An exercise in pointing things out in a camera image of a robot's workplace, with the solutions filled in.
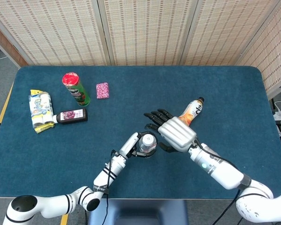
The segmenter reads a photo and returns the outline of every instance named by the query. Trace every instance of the red lid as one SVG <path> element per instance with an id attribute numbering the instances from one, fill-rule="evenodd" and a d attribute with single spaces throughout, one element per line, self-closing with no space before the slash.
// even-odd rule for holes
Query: red lid
<path id="1" fill-rule="evenodd" d="M 62 82 L 65 86 L 73 86 L 79 82 L 79 76 L 76 73 L 67 73 L 63 76 Z"/>

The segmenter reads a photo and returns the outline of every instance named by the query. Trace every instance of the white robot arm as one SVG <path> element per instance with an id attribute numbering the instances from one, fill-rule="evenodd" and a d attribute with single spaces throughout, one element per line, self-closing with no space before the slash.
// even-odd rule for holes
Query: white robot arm
<path id="1" fill-rule="evenodd" d="M 111 159 L 111 165 L 109 162 L 106 163 L 106 167 L 94 180 L 94 191 L 84 186 L 71 194 L 55 197 L 19 196 L 9 204 L 3 225 L 30 225 L 32 218 L 38 212 L 44 218 L 53 218 L 73 212 L 77 204 L 81 205 L 86 211 L 95 210 L 103 194 L 108 193 L 109 185 L 124 169 L 128 158 L 131 156 L 147 158 L 155 153 L 156 150 L 150 153 L 136 151 L 137 142 L 145 134 L 154 135 L 151 132 L 134 133 L 118 152 L 113 150 L 115 156 Z"/>
<path id="2" fill-rule="evenodd" d="M 147 124 L 172 146 L 160 143 L 167 152 L 188 152 L 191 160 L 205 170 L 225 189 L 237 188 L 242 193 L 236 200 L 239 214 L 254 222 L 281 221 L 281 196 L 274 198 L 272 191 L 264 184 L 252 180 L 240 172 L 231 162 L 220 157 L 207 145 L 201 144 L 197 134 L 179 118 L 173 117 L 166 110 L 158 110 L 162 116 L 145 113 L 156 125 Z"/>

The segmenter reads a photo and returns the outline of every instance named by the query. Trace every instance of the floor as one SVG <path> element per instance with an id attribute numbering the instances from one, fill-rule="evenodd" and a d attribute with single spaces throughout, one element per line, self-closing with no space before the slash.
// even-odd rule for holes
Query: floor
<path id="1" fill-rule="evenodd" d="M 0 58 L 5 55 L 0 51 Z M 0 112 L 3 108 L 4 102 L 7 98 L 10 87 L 15 78 L 18 68 L 8 59 L 0 60 Z M 3 222 L 6 209 L 10 203 L 11 198 L 0 198 L 0 225 Z M 231 200 L 189 200 L 187 201 L 188 217 L 190 225 L 210 225 L 227 207 Z M 236 225 L 240 219 L 240 215 L 236 211 L 235 206 L 232 206 L 224 217 L 217 223 L 218 225 Z M 34 225 L 58 225 L 60 224 L 61 217 L 44 219 L 40 214 L 34 217 Z M 77 206 L 76 210 L 69 215 L 68 225 L 83 225 L 85 224 L 85 214 L 82 207 Z M 252 225 L 248 221 L 243 220 L 241 225 Z"/>

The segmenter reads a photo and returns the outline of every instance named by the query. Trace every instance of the small pink box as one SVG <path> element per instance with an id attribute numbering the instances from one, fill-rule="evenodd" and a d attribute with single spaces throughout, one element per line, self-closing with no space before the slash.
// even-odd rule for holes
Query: small pink box
<path id="1" fill-rule="evenodd" d="M 97 90 L 97 99 L 109 98 L 108 83 L 105 82 L 105 83 L 96 84 L 96 90 Z"/>

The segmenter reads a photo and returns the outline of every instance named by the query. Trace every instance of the table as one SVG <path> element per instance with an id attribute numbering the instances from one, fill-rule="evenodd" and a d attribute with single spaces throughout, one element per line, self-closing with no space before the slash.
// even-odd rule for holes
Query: table
<path id="1" fill-rule="evenodd" d="M 55 113 L 79 108 L 61 83 L 66 72 L 76 72 L 91 96 L 89 120 L 36 134 L 30 89 L 49 92 Z M 103 82 L 110 98 L 98 100 L 96 84 Z M 281 143 L 256 68 L 30 66 L 16 75 L 0 128 L 0 196 L 53 196 L 92 187 L 110 151 L 145 130 L 150 120 L 143 113 L 164 108 L 180 115 L 200 96 L 203 110 L 191 124 L 200 141 L 280 195 Z M 188 154 L 161 149 L 151 158 L 130 158 L 110 188 L 110 198 L 230 199 L 235 193 Z"/>

